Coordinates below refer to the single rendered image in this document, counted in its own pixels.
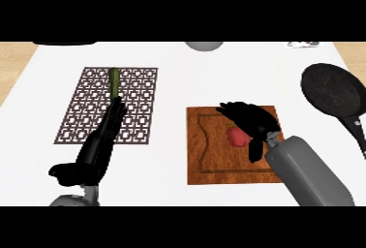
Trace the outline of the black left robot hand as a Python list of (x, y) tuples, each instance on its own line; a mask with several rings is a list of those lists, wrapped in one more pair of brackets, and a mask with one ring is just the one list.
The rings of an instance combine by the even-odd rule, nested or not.
[(83, 143), (76, 162), (58, 164), (49, 170), (49, 175), (58, 178), (63, 186), (97, 186), (101, 183), (110, 166), (116, 137), (126, 113), (125, 102), (120, 97), (116, 97), (100, 128), (91, 133)]

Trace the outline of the brown patterned placemat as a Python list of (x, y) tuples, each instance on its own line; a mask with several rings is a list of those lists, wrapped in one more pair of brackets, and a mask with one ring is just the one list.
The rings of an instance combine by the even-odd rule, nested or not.
[[(86, 67), (72, 96), (55, 144), (83, 144), (111, 104), (110, 67)], [(119, 69), (119, 96), (126, 104), (116, 144), (148, 144), (151, 137), (159, 68)]]

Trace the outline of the grey round bowl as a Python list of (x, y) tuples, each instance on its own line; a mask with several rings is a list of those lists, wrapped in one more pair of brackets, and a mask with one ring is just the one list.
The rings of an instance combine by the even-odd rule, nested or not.
[(222, 42), (188, 42), (187, 45), (195, 51), (207, 52), (207, 51), (218, 50), (222, 47), (224, 43)]

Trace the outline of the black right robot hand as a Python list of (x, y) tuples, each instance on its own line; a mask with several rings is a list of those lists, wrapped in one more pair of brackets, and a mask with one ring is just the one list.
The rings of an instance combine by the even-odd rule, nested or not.
[(250, 161), (257, 162), (263, 156), (263, 143), (268, 135), (281, 131), (277, 118), (260, 106), (244, 102), (222, 103), (216, 110), (250, 135)]

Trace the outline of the brown wooden cutting board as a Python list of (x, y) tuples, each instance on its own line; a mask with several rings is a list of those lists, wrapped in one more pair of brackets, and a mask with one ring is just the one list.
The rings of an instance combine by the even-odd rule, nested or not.
[(190, 185), (283, 182), (265, 158), (252, 162), (237, 124), (216, 107), (187, 108), (187, 120)]

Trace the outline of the green cucumber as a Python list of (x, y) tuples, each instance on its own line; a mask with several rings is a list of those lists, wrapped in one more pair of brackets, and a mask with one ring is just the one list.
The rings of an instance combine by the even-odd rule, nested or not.
[(111, 85), (111, 99), (119, 96), (119, 84), (120, 84), (120, 71), (119, 68), (110, 69), (110, 85)]

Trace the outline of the black frying pan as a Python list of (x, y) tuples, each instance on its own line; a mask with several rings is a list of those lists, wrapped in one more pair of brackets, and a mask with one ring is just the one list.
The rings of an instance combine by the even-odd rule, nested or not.
[(361, 116), (366, 114), (366, 86), (340, 66), (318, 63), (303, 73), (300, 87), (308, 102), (342, 121), (366, 152), (366, 137)]

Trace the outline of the red bell pepper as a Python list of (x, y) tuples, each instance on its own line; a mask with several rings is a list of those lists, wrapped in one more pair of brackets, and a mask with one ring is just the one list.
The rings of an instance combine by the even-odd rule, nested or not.
[(226, 136), (229, 144), (235, 147), (247, 147), (252, 142), (252, 136), (244, 132), (234, 122), (228, 122)]

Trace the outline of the white patterned object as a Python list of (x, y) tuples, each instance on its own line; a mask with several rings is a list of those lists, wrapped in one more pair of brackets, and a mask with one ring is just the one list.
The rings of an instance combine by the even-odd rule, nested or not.
[(315, 48), (322, 45), (321, 42), (288, 42), (286, 48)]

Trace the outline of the black flat appliance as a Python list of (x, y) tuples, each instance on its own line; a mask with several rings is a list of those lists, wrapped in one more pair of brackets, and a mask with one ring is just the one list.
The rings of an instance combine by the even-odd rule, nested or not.
[(86, 46), (86, 45), (94, 45), (98, 42), (33, 42), (36, 45), (42, 46)]

